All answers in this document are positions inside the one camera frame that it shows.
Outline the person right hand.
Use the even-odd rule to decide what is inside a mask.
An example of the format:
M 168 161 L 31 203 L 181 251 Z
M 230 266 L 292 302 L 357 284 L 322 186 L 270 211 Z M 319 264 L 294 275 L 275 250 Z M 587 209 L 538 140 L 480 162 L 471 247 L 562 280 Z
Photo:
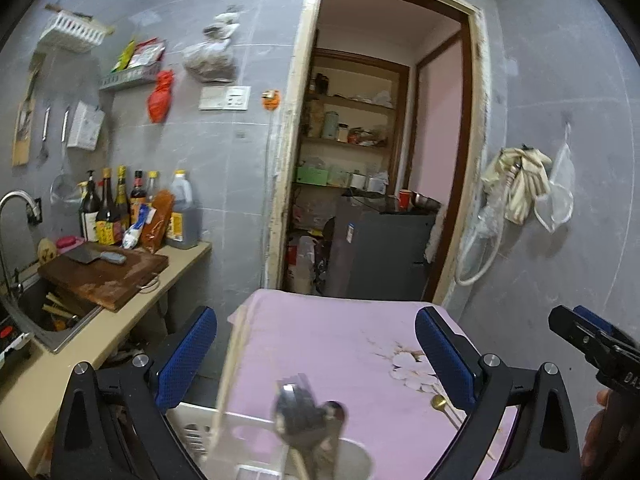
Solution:
M 582 478 L 639 478 L 639 399 L 610 389 L 597 394 L 582 448 Z

